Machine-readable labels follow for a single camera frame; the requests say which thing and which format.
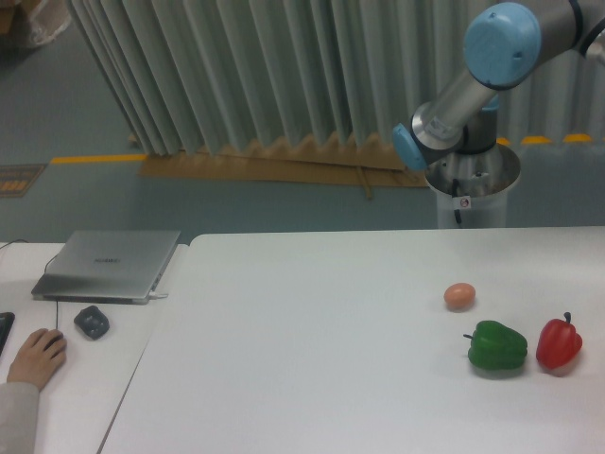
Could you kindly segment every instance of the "red bell pepper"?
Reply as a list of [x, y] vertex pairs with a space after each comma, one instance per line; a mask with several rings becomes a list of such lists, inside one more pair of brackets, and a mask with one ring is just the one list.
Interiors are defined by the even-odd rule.
[[555, 319], [546, 324], [536, 350], [536, 359], [546, 369], [557, 369], [571, 361], [582, 347], [582, 337], [571, 324], [571, 314], [565, 312], [565, 321]]

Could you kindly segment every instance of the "sleeve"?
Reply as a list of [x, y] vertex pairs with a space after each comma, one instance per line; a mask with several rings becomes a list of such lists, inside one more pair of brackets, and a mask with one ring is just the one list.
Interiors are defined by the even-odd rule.
[[40, 392], [30, 383], [0, 385], [0, 454], [32, 454]]

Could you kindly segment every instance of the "laptop lid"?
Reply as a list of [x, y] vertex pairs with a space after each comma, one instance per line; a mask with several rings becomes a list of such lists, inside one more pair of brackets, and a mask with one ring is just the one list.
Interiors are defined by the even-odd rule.
[[145, 302], [179, 235], [177, 231], [74, 232], [31, 293], [63, 301]]

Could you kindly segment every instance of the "yellow floor stripe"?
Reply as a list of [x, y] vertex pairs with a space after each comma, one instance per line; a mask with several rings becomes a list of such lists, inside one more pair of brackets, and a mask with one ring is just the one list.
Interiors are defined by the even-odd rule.
[[145, 161], [145, 154], [115, 154], [106, 156], [71, 156], [53, 158], [50, 164], [88, 164], [88, 163], [121, 163], [127, 161]]
[[[511, 142], [506, 137], [498, 137], [496, 142], [505, 147], [509, 147]], [[563, 139], [565, 143], [573, 142], [593, 142], [593, 138], [588, 134], [568, 134]], [[542, 135], [529, 135], [522, 141], [522, 145], [552, 144], [553, 141]], [[67, 156], [62, 158], [53, 158], [50, 164], [89, 164], [89, 163], [124, 163], [133, 161], [145, 161], [145, 154], [113, 154], [100, 156]]]
[[588, 134], [569, 134], [563, 139], [563, 142], [592, 142], [593, 138]]
[[552, 144], [552, 140], [543, 135], [529, 135], [521, 141], [521, 145]]

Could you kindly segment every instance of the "green bell pepper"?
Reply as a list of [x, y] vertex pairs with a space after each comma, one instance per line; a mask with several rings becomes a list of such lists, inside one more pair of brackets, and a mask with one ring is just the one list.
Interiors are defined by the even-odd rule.
[[502, 323], [479, 322], [473, 336], [465, 334], [464, 337], [471, 339], [469, 360], [480, 369], [517, 369], [526, 360], [526, 338]]

